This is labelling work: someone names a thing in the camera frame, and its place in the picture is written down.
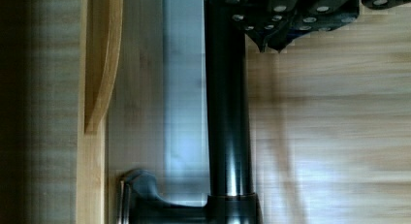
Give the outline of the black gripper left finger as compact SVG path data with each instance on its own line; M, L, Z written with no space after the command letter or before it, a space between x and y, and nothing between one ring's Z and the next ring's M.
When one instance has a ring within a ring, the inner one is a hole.
M207 0L259 50L281 51L295 39L333 31L359 16L359 0Z

